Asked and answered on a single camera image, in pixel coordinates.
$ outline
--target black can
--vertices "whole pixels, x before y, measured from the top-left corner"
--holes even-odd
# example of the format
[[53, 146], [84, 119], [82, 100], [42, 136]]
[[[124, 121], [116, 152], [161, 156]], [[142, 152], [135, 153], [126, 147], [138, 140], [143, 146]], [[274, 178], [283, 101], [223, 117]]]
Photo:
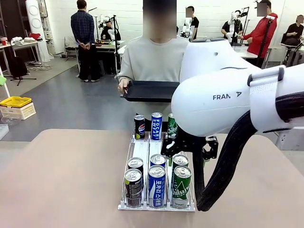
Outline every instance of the black can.
[[142, 173], [142, 189], [144, 187], [143, 177], [143, 160], [141, 158], [130, 158], [128, 161], [128, 169], [138, 169]]
[[145, 138], [145, 123], [143, 115], [136, 115], [134, 117], [135, 122], [135, 138], [136, 139], [144, 139]]
[[142, 204], [142, 173], [138, 169], [129, 169], [124, 174], [127, 206], [136, 208]]

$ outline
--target can rack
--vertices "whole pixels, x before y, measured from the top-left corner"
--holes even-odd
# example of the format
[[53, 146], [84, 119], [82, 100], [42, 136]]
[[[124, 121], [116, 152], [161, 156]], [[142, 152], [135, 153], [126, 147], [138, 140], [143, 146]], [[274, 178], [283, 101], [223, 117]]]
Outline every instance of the can rack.
[[166, 182], [165, 182], [165, 200], [164, 206], [162, 208], [152, 208], [149, 206], [149, 197], [148, 197], [148, 169], [150, 166], [150, 158], [154, 154], [160, 154], [162, 149], [162, 140], [152, 140], [151, 134], [146, 133], [145, 139], [137, 140], [134, 133], [132, 133], [130, 139], [130, 145], [128, 150], [128, 156], [125, 164], [124, 171], [128, 169], [128, 160], [132, 157], [139, 157], [143, 160], [143, 173], [144, 173], [144, 188], [142, 190], [142, 202], [141, 206], [137, 208], [132, 208], [127, 206], [127, 198], [125, 194], [125, 185], [124, 185], [124, 176], [122, 183], [122, 198], [120, 204], [118, 205], [119, 210], [154, 210], [154, 211], [184, 211], [184, 212], [195, 212], [194, 207], [194, 187], [193, 180], [191, 178], [190, 190], [188, 192], [188, 205], [184, 209], [176, 209], [172, 207], [171, 195], [172, 191], [170, 188], [171, 175], [172, 175], [172, 166], [169, 166], [169, 161], [166, 161]]

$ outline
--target white brick wall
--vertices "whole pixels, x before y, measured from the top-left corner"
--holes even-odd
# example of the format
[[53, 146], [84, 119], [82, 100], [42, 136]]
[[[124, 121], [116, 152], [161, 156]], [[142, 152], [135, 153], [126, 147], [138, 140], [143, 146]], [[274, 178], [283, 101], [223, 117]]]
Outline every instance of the white brick wall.
[[[54, 36], [56, 52], [63, 51], [64, 36], [71, 36], [70, 17], [77, 11], [76, 0], [45, 0], [49, 13], [49, 21]], [[91, 11], [91, 15], [116, 14], [119, 23], [119, 31], [123, 40], [130, 40], [142, 34], [143, 11], [142, 0], [111, 0], [109, 2], [100, 0], [87, 0], [88, 9], [97, 7]], [[272, 0], [273, 12], [278, 14], [278, 28], [273, 38], [273, 44], [279, 44], [282, 34], [287, 27], [295, 21], [303, 9], [303, 0]], [[199, 19], [198, 36], [221, 37], [221, 27], [230, 18], [230, 13], [250, 7], [247, 33], [253, 30], [261, 18], [257, 17], [254, 9], [256, 4], [253, 0], [177, 0], [177, 25], [184, 23], [185, 7], [195, 7], [195, 16]]]

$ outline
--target white sweatshirt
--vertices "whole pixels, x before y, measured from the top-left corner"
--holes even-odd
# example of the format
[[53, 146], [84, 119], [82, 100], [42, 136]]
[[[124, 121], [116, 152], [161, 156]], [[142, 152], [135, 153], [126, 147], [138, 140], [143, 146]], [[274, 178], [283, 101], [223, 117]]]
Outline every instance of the white sweatshirt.
[[[164, 44], [145, 37], [131, 40], [123, 55], [119, 80], [179, 82], [181, 62], [188, 44], [188, 40], [182, 37]], [[160, 112], [163, 121], [168, 121], [171, 113], [169, 103], [132, 102], [132, 106], [134, 114], [144, 115], [148, 120], [151, 120], [152, 113]]]

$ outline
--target person in red jacket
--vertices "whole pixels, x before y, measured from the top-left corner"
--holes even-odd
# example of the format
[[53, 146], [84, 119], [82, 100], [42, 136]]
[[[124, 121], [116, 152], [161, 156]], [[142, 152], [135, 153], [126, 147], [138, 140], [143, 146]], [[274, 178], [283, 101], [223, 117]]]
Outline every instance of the person in red jacket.
[[[269, 0], [262, 0], [262, 1], [260, 1], [260, 3], [267, 4], [267, 15], [272, 16], [275, 19], [273, 20], [273, 22], [271, 23], [271, 25], [269, 27], [265, 45], [263, 47], [261, 59], [259, 60], [259, 62], [257, 62], [257, 58], [247, 59], [247, 61], [249, 63], [251, 63], [259, 68], [262, 67], [262, 64], [263, 64], [265, 56], [267, 54], [267, 50], [270, 45], [271, 39], [274, 36], [275, 29], [276, 29], [276, 19], [278, 17], [275, 13], [273, 13], [271, 11], [271, 2]], [[251, 33], [241, 37], [241, 39], [245, 39], [249, 43], [249, 47], [247, 50], [248, 52], [253, 53], [255, 55], [259, 54], [260, 48], [261, 48], [261, 45], [262, 45], [262, 42], [264, 39], [264, 35], [266, 33], [267, 23], [268, 23], [268, 19], [266, 17], [262, 18], [259, 21], [259, 23], [257, 24], [256, 28]]]

